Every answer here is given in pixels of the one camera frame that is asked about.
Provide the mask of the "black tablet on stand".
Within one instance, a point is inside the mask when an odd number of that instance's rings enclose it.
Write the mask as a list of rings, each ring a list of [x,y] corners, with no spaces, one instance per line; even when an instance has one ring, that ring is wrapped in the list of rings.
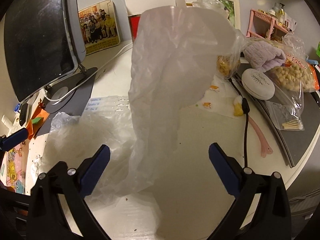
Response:
[[[72,75],[86,56],[77,0],[14,0],[4,19],[4,51],[20,103]]]

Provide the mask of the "lavender folded towel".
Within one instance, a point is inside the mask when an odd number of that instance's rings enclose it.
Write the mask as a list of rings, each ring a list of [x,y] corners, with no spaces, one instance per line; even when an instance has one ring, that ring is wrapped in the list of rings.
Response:
[[[283,50],[265,41],[255,41],[243,51],[245,59],[256,70],[265,73],[274,67],[282,66],[286,61]]]

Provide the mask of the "white framed picture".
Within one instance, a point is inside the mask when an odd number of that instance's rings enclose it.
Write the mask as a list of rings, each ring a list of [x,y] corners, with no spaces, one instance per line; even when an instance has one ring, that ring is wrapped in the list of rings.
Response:
[[[218,0],[224,5],[227,19],[236,28],[241,29],[239,0]]]

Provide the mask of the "pink storage rack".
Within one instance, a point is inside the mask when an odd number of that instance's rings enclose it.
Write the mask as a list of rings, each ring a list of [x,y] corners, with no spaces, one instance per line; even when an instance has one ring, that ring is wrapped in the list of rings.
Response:
[[[274,16],[259,10],[250,10],[247,37],[281,42],[287,33],[286,27],[283,27]]]

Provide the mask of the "framed group photo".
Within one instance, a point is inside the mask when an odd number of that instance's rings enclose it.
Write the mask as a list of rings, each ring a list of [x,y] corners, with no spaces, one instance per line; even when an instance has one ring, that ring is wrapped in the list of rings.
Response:
[[[120,44],[116,13],[112,0],[95,3],[81,9],[78,14],[87,55]]]

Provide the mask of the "clear plastic bag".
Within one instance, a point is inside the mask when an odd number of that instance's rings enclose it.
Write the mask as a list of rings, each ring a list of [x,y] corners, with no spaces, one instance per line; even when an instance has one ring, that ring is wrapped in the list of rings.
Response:
[[[60,160],[77,167],[103,144],[111,149],[85,200],[112,239],[203,239],[231,205],[208,158],[218,130],[195,104],[235,39],[212,9],[147,10],[133,44],[128,95],[107,110],[53,119],[44,171]]]

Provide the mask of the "bag of nuts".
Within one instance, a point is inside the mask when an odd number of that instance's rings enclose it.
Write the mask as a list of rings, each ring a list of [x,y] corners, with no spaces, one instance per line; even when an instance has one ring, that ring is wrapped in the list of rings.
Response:
[[[298,92],[315,92],[319,90],[316,71],[304,60],[286,54],[286,61],[266,72],[266,75],[280,88]]]

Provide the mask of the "cartoon sticker sheet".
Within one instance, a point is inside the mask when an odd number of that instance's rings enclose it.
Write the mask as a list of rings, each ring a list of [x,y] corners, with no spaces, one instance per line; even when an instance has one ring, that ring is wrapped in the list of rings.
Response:
[[[244,115],[242,101],[242,96],[236,92],[229,81],[215,75],[203,98],[196,103],[196,107],[237,119]]]

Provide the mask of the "pink cartoon picture book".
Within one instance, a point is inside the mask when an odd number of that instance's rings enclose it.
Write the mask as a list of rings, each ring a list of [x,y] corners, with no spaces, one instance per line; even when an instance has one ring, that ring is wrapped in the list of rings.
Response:
[[[5,152],[1,164],[1,182],[16,193],[25,194],[28,145],[26,141]]]

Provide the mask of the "grey laptop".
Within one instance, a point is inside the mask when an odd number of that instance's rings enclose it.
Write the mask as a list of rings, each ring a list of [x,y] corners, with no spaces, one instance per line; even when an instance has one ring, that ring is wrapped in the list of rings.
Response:
[[[267,100],[250,96],[270,124],[285,155],[286,163],[295,167],[311,144],[319,128],[319,101],[315,92],[303,93],[283,87],[277,76],[267,74],[274,84],[274,96]]]

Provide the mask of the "white oval case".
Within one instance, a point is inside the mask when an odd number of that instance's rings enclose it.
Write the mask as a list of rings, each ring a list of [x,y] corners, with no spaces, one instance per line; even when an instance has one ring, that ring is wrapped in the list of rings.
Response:
[[[269,100],[274,96],[274,83],[264,73],[253,69],[246,69],[241,76],[244,89],[254,98]]]

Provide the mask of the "grey tablet stand base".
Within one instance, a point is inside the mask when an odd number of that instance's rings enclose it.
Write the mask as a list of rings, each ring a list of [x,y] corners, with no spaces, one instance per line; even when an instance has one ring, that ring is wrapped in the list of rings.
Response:
[[[37,136],[44,135],[50,131],[51,122],[59,112],[71,116],[80,116],[91,97],[97,67],[89,68],[87,72],[75,74],[63,81],[53,85],[49,90],[48,97],[59,102],[51,102],[44,99],[44,110],[49,113],[47,120],[36,133]]]

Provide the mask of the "bag of cotton swabs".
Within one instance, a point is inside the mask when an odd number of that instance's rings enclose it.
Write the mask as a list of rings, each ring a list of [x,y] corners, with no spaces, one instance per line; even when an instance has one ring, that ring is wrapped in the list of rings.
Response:
[[[280,131],[303,131],[304,125],[297,111],[287,105],[266,101],[269,117]]]

